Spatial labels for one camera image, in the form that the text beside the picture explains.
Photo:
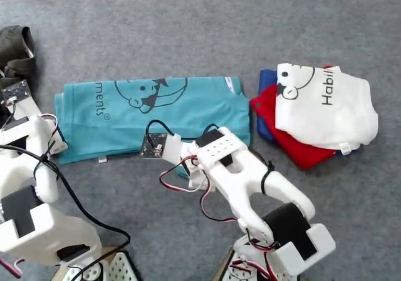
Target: folded clothing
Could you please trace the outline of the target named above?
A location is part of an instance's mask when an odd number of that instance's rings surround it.
[[[277,83],[277,71],[270,69],[261,70],[259,76],[258,95],[260,95],[263,92],[263,90],[265,90],[267,87],[275,85],[276,83]],[[260,116],[256,118],[256,129],[264,139],[268,141],[274,141],[273,134],[269,131],[268,127],[264,123],[263,118]]]
[[[278,86],[265,89],[257,98],[250,101],[253,110],[264,119],[269,131],[287,155],[303,170],[307,170],[335,154],[335,150],[317,148],[298,142],[291,135],[277,129],[275,108]]]
[[[60,163],[139,151],[150,120],[197,137],[210,123],[249,144],[249,100],[237,77],[168,78],[67,84],[55,96],[68,149]],[[165,133],[153,125],[152,133]]]
[[[276,128],[299,142],[344,155],[377,135],[369,83],[331,68],[277,68]]]

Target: gray carpet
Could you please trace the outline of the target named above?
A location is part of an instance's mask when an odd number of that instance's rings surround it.
[[[33,89],[43,111],[54,112],[63,84],[100,79],[238,75],[253,97],[259,70],[286,61],[337,64],[369,80],[379,133],[351,156],[304,172],[254,135],[253,147],[311,198],[314,222],[336,240],[336,252],[305,272],[319,281],[398,279],[400,13],[401,1],[391,0],[0,1],[2,26],[31,26],[39,65]],[[145,280],[210,280],[241,232],[235,223],[204,218],[200,193],[160,186],[158,175],[168,166],[126,156],[61,169],[89,211],[132,235],[129,251]],[[80,215],[61,186],[60,193],[56,206]],[[252,203],[260,215],[279,205],[263,196]],[[229,214],[218,193],[207,209]],[[105,245],[122,240],[99,233]],[[25,280],[48,280],[55,271],[23,268]],[[0,268],[0,279],[12,278]]]

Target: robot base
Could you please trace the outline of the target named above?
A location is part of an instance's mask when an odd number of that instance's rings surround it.
[[[259,277],[256,269],[249,268],[251,273],[245,272],[243,270],[238,270],[236,268],[230,267],[233,260],[238,259],[238,254],[231,250],[229,256],[224,260],[223,265],[225,265],[224,270],[221,272],[220,276],[216,275],[213,281],[269,281],[269,279]],[[278,281],[302,281],[300,276],[294,277],[289,275],[279,274],[276,276]]]
[[[107,262],[101,262],[93,268],[89,268],[83,274],[83,278],[79,277],[76,281],[138,281],[139,276],[135,271],[129,254],[118,252],[109,265]],[[69,268],[61,280],[71,281],[79,272],[79,268]]]

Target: white tag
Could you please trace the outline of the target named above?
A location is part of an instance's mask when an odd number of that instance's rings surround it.
[[[232,93],[235,93],[234,91],[234,85],[232,84],[232,79],[228,76],[224,78],[226,80],[226,84],[228,88],[231,90]]]
[[[338,146],[340,147],[341,154],[343,154],[343,156],[349,155],[352,152],[352,149],[348,143],[340,143]]]
[[[99,157],[99,158],[98,158],[98,162],[99,162],[99,163],[107,162],[107,156]]]

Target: red t-shirt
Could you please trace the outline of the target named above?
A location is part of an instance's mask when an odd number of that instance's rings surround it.
[[[256,114],[263,118],[269,131],[287,155],[303,170],[334,156],[336,150],[327,150],[300,143],[287,132],[276,129],[276,92],[277,85],[271,85],[257,98],[250,100],[250,104]]]

